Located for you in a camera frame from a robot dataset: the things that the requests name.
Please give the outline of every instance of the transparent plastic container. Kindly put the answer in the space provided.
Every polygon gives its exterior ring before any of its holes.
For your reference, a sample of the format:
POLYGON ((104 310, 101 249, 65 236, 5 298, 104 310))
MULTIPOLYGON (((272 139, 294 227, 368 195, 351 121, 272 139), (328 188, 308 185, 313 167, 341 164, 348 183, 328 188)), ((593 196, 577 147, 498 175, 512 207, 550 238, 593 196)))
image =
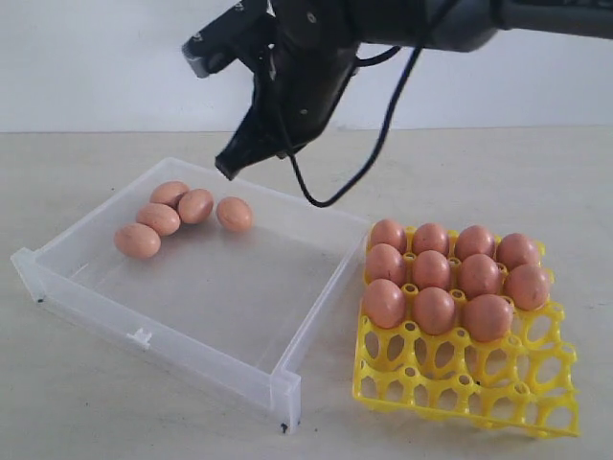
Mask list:
POLYGON ((368 222, 173 158, 116 193, 55 239, 11 257, 40 306, 191 383, 240 396, 295 430, 297 370, 328 311, 360 276, 368 222), (167 180, 240 196, 255 226, 224 231, 211 216, 163 238, 147 261, 114 246, 167 180))

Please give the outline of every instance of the egg tray cell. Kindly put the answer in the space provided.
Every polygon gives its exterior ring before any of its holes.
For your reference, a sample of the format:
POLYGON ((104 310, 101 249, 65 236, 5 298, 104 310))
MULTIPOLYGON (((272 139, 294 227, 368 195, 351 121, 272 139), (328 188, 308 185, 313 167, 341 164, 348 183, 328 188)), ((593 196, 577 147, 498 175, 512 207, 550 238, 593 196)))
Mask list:
MULTIPOLYGON (((405 229, 409 248, 415 230, 405 229)), ((450 292, 461 311, 467 300, 455 288, 461 265, 453 257, 457 236, 449 232, 450 292)), ((539 247, 544 255, 545 247, 542 243, 539 247)), ((402 287, 407 318, 398 327, 384 330, 360 312, 353 396, 379 412, 411 409, 430 420, 459 417, 485 429, 515 426, 539 438, 579 436, 577 390, 571 380, 577 353, 561 339, 564 308, 551 298, 538 310, 515 308, 511 331, 488 343, 472 340, 459 319, 448 333, 429 335, 411 317, 419 292, 410 280, 415 255, 404 254, 404 260, 409 264, 402 287)), ((506 276, 506 268, 499 266, 506 276)), ((548 271, 553 281, 554 274, 548 271)), ((366 275, 364 282, 369 283, 366 275)))

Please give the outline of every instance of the white wall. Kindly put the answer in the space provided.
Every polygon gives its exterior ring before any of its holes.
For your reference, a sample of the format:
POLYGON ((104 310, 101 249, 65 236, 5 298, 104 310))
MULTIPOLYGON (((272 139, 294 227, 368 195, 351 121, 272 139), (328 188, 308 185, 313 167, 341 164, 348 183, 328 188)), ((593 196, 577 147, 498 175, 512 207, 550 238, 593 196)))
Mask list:
MULTIPOLYGON (((232 3, 2 0, 0 131, 235 128, 250 74, 237 63, 199 80, 180 54, 232 3)), ((363 70, 332 125, 379 127, 406 56, 363 70)), ((395 127, 613 125, 613 42, 510 32, 416 70, 395 127)))

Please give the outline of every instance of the plastic egg tray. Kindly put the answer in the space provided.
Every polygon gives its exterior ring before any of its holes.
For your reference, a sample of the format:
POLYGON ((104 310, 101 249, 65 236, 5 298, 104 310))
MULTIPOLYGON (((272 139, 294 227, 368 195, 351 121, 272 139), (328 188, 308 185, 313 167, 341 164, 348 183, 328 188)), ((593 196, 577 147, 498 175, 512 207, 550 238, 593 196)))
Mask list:
MULTIPOLYGON (((409 248, 415 230, 405 229, 409 248)), ((450 231, 449 236, 450 292, 461 311, 467 300, 456 289, 461 262, 453 257, 453 247, 458 233, 450 231)), ((544 245, 539 247, 544 255, 544 245)), ((410 279, 415 255, 404 254, 404 260, 409 265, 402 287, 407 318, 384 330, 360 312, 353 396, 380 412, 411 409, 426 419, 464 418, 485 429, 514 426, 533 437, 579 436, 577 390, 571 381, 577 354, 561 339, 564 308, 550 297, 538 310, 515 309, 511 331, 493 342, 472 340, 459 322, 448 333, 429 335, 411 318, 418 294, 410 279)), ((499 266, 506 276, 506 268, 499 266)), ((369 283, 366 275, 364 282, 369 283)))

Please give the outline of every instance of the black cable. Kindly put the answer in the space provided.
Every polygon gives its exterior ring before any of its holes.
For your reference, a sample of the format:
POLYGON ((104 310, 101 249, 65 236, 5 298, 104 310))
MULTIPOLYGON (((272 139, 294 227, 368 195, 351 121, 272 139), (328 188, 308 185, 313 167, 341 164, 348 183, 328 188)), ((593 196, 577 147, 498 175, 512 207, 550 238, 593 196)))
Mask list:
POLYGON ((291 145, 291 140, 289 139, 289 135, 287 134, 287 129, 285 127, 285 122, 283 118, 283 114, 281 112, 281 106, 277 103, 277 118, 279 119, 279 129, 281 131, 281 135, 283 136, 283 141, 285 144, 285 149, 287 156, 289 156, 289 160, 291 161, 291 166, 296 174, 296 179, 298 180, 298 184, 300 185, 300 189, 305 196, 306 200, 316 206, 318 208, 328 208, 336 201, 338 201, 344 194, 346 194, 366 173, 375 163, 379 154, 381 154, 381 150, 383 149, 383 145, 385 144, 385 140, 387 138, 388 132, 390 130, 390 125, 392 124, 392 118, 394 117, 394 111, 396 110, 397 103, 400 99, 400 95, 402 94, 402 90, 406 85, 406 82, 409 80, 411 72, 415 67, 415 64, 420 57, 421 52, 425 48, 430 35, 432 32, 443 22, 447 14, 459 3, 460 0, 446 0, 441 7, 436 11, 432 18, 432 22, 428 24, 428 26, 424 29, 423 34, 416 41, 416 46, 411 53, 411 56, 407 60, 407 63, 402 71, 402 75, 398 80, 396 89, 394 90, 394 94, 390 99, 390 102, 387 107, 387 111, 385 113, 385 118, 383 119, 383 125, 381 126, 381 130, 379 131, 378 138, 375 143, 375 147, 373 148, 373 152, 371 156, 368 158, 364 166, 345 184, 341 189, 336 192, 330 199, 326 201, 319 201, 315 199, 310 192, 308 191, 307 184, 303 179, 303 175, 300 172, 300 168, 298 166, 298 162, 296 161, 296 155, 294 149, 291 145))
POLYGON ((359 57, 355 60, 356 67, 372 67, 374 65, 381 64, 386 60, 393 58, 398 52, 401 50, 399 46, 393 46, 387 51, 384 51, 380 55, 376 55, 373 57, 367 57, 365 59, 360 59, 359 57))

